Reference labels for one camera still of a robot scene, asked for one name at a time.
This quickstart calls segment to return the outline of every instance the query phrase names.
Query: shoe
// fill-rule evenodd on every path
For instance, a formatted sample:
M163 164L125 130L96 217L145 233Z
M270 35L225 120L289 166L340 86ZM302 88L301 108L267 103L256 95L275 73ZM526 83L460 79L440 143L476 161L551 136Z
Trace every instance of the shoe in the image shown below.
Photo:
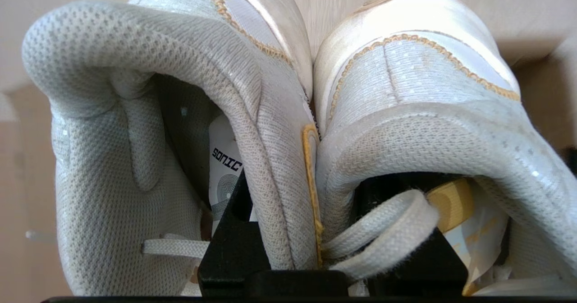
M411 190L353 224L355 190L364 180L408 172L456 174L473 176L490 204L514 221L509 272L496 279L503 282L485 283L480 294L575 293L577 182L533 128L511 69L465 5L366 3L324 40L314 85L321 135L316 180L323 259L330 268L352 281L390 271L410 260L451 210ZM458 196L453 202L459 212L461 202ZM463 246L475 251L480 235L496 225L504 231L507 224L490 222ZM495 236L499 245L503 232ZM467 267L471 278L474 266Z
M33 24L22 53L51 104L75 295L198 294L209 192L226 198L241 169L270 266L317 266L311 55L294 0L78 1ZM214 121L239 157L210 148ZM231 171L217 190L215 161Z

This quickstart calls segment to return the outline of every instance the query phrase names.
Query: gold stitching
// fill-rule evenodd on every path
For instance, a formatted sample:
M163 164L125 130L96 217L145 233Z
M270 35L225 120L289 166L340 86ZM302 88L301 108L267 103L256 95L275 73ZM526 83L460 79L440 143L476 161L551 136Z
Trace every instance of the gold stitching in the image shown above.
M302 148L305 151L305 166L307 168L307 182L309 184L309 195L311 196L311 205L313 207L313 220L315 222L315 238L317 241L317 264L321 268L323 259L321 257L321 235L323 234L323 223L321 223L321 214L319 207L319 197L317 196L317 187L315 184L315 167L313 167L311 142L309 134L313 133L316 141L319 141L319 133L315 124L308 124L302 131Z
M291 63L289 57L282 50L277 50L272 46L268 46L266 44L263 44L262 42L259 42L258 40L256 40L256 38L252 37L243 28L241 28L241 26L237 22L235 22L235 20L233 20L233 17L230 15L229 10L226 8L224 0L211 0L211 1L212 3L214 3L214 5L216 5L217 9L216 11L239 33L241 33L246 38L249 38L249 40L259 50L261 50L262 52L264 52L264 54L270 57L281 59L285 61L287 64L289 64L290 67L293 67L293 63Z
M400 34L400 35L394 35L394 36L390 36L388 38L385 38L383 41L374 42L371 46L367 46L367 47L363 48L363 50L356 53L355 55L353 55L353 58L348 60L348 63L344 67L344 70L340 75L340 79L336 84L336 90L334 91L334 95L332 96L332 102L330 104L330 115L329 115L329 120L328 120L329 123L332 120L332 116L334 115L334 110L336 109L336 103L337 103L337 100L339 98L340 89L343 87L344 78L348 75L348 72L350 71L351 67L353 66L354 61L358 60L361 56L365 55L367 52L372 51L375 47L385 46L390 42L399 41L399 40L416 41L416 42L419 42L423 45L430 46L431 48L433 48L434 50L436 50L440 54L445 55L445 57L449 61L451 61L451 63L453 63L459 71L465 73L465 75L467 75L467 77L473 79L476 83L481 84L485 89L492 91L492 92L495 92L499 96L503 96L505 98L509 98L509 99L515 100L515 101L521 101L521 97L517 93L515 93L514 91L503 89L502 87L499 87L493 83L490 83L486 79L480 78L478 75L471 72L470 69L465 67L463 65L463 63L461 63L458 59L456 59L455 56L453 56L453 54L451 54L451 52L447 51L445 49L445 47L440 46L436 42L428 40L427 38L424 38L424 37L419 37L417 35Z

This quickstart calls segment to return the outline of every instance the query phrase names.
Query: white mesh fabric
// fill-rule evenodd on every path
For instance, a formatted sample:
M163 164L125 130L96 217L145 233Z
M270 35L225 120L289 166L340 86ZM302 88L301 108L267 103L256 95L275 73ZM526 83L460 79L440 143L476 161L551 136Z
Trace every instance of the white mesh fabric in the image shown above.
M496 198L503 208L529 221L577 276L575 178L519 102L486 90L430 46L394 41L355 61L317 168L326 239L346 227L352 191L366 178L484 175L507 198Z
M301 143L309 120L296 73L234 30L211 0L175 1L179 11L165 9L172 13L157 9L173 2L133 1L141 6L81 1L56 9L23 43L25 67L54 116L58 241L74 294L182 291L193 260L140 247L164 233L200 239L198 196L165 129L190 181L202 188L202 150L186 147L206 143L203 124L217 110L206 99L237 137L271 266L312 267ZM174 78L147 81L152 73ZM188 106L187 120L170 106L175 98L186 102L179 104Z

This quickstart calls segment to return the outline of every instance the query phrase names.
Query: white shoelace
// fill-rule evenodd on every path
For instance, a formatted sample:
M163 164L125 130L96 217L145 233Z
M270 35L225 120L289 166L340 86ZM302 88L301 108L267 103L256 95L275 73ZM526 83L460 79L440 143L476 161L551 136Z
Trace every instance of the white shoelace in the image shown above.
M330 270L352 282L386 272L408 257L437 227L439 213L418 190L408 190L380 204L322 246L323 258L344 260ZM361 253L357 250L373 241Z
M167 233L162 239L148 239L142 244L142 253L202 259L209 241L189 240L181 235ZM181 295L202 296L196 283L187 282Z

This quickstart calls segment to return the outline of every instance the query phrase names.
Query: wooden surface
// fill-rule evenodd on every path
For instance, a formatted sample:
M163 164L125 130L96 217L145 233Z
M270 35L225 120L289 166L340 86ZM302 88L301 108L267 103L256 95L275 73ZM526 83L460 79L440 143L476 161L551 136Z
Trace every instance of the wooden surface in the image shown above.
M56 245L30 242L26 230L55 233L54 157L47 100L31 86L20 59L27 28L50 9L73 0L0 0L0 293L10 302L68 295ZM296 0L313 57L324 37L367 0ZM461 0L485 21L499 48L516 65L523 103L556 148L575 144L577 0ZM3 121L14 112L19 122Z

